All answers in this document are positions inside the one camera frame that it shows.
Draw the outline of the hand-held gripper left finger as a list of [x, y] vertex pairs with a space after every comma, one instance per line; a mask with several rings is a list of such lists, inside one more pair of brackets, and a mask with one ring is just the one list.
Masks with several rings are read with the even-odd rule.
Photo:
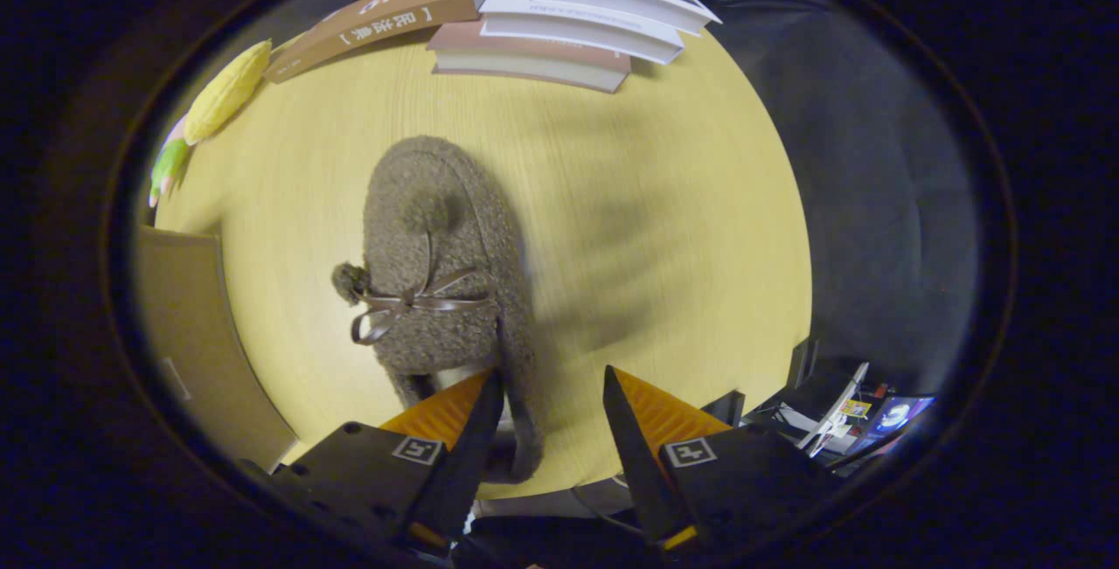
[[363, 552], [446, 552], [461, 537], [504, 413], [497, 370], [375, 427], [348, 421], [267, 474], [285, 509]]

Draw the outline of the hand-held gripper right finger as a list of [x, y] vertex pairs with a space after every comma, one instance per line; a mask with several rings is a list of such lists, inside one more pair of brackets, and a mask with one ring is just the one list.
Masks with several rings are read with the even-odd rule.
[[604, 371], [602, 402], [636, 517], [660, 552], [770, 545], [839, 491], [775, 430], [734, 428], [619, 367]]

